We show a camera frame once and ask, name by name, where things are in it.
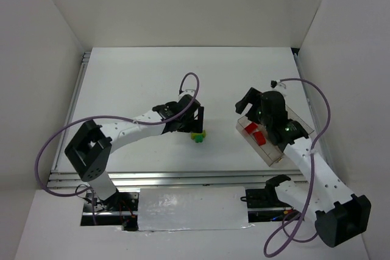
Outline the green lego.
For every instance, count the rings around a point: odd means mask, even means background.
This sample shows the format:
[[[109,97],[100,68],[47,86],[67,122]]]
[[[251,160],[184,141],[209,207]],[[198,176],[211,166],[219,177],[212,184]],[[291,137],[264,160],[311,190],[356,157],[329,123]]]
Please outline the green lego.
[[[203,137],[202,135],[196,135],[196,136],[194,137],[194,141],[195,141],[196,143],[202,143],[203,140],[204,140],[204,137]]]

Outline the yellow-green long lego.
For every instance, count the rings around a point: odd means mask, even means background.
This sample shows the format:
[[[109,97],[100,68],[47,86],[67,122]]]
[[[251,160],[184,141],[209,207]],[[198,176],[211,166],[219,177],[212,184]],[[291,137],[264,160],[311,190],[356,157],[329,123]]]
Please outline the yellow-green long lego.
[[[191,133],[191,139],[204,139],[206,137],[206,131],[203,130],[201,133]]]

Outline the red lego brick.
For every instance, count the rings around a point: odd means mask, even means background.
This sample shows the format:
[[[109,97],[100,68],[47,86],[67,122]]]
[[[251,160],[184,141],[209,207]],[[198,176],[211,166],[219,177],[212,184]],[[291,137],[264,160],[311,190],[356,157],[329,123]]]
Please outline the red lego brick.
[[[246,126],[244,129],[248,134],[252,134],[255,132],[258,128],[258,125],[254,122],[251,122],[248,126]]]

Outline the red lego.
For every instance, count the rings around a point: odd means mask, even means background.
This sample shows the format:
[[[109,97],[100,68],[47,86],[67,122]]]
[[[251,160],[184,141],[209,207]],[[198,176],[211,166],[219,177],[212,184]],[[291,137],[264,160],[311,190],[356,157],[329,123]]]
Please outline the red lego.
[[[266,144],[266,138],[261,131],[254,132],[253,137],[255,138],[255,141],[259,146],[263,146]]]

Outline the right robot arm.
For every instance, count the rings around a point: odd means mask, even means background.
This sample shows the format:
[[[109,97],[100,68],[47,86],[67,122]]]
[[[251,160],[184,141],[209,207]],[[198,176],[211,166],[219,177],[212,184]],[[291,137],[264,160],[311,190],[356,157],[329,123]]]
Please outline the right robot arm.
[[[313,130],[288,108],[282,93],[250,88],[235,111],[242,115],[237,130],[268,166],[290,160],[308,180],[309,189],[304,191],[288,175],[269,179],[265,187],[269,203],[284,203],[303,214],[329,247],[367,230],[371,202],[365,195],[355,195],[313,149]]]

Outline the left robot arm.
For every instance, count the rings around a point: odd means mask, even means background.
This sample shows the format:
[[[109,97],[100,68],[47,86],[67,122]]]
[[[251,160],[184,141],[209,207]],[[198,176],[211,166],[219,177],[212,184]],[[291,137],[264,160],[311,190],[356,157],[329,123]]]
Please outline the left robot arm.
[[[65,155],[80,179],[93,189],[107,209],[116,208],[121,195],[106,168],[109,156],[116,150],[141,139],[165,133],[182,132],[204,139],[204,107],[192,95],[179,101],[157,105],[132,122],[99,125],[90,119],[84,122],[65,148]]]

